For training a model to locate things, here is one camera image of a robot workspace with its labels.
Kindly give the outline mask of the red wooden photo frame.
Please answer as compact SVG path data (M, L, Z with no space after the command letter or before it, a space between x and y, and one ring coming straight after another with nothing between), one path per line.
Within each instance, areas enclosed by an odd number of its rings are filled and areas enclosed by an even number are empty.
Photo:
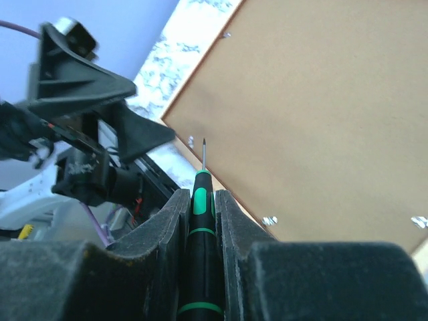
M427 236L427 2L244 1L164 118L282 241Z

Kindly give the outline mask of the green black precision screwdriver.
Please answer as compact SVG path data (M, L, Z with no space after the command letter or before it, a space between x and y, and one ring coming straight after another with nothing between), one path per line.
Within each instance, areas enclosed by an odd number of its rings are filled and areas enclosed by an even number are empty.
M202 166L195 175L189 230L179 283L177 320L223 320L223 266L217 247L212 175L206 168L203 140Z

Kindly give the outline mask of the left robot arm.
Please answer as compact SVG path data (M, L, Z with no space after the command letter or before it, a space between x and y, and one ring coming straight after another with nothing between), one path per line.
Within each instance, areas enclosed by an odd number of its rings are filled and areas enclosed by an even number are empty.
M38 174L1 193L1 229L71 200L136 209L144 179L133 162L175 131L128 107L135 84L94 63L97 43L81 23L44 23L36 37L26 99L1 103L1 159L34 161Z

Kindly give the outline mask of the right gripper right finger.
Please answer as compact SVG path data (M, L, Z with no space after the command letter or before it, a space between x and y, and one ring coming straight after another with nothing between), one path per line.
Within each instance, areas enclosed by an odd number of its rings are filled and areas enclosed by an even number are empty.
M215 196L227 320L426 320L413 260L385 242L281 242Z

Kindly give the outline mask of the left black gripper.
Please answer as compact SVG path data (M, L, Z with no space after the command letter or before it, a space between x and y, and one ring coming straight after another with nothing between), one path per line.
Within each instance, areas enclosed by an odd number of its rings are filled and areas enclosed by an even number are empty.
M103 202L134 206L142 197L144 183L142 175L130 171L128 164L174 140L175 131L139 116L124 104L105 114L83 112L135 93L133 81L80 57L53 24L43 23L37 62L29 75L28 110L32 113L1 103L1 160L35 157L35 168L40 169L45 161L31 141L40 138L42 146L53 153L54 144L62 140L71 149L57 158L53 193L90 206ZM69 120L40 118L80 113ZM119 167L98 141L99 121L116 131Z

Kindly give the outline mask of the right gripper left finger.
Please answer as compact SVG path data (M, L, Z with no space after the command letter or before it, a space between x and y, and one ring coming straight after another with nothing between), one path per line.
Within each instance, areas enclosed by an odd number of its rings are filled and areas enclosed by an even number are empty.
M2 320L172 320L190 194L174 192L106 249L88 241L1 244Z

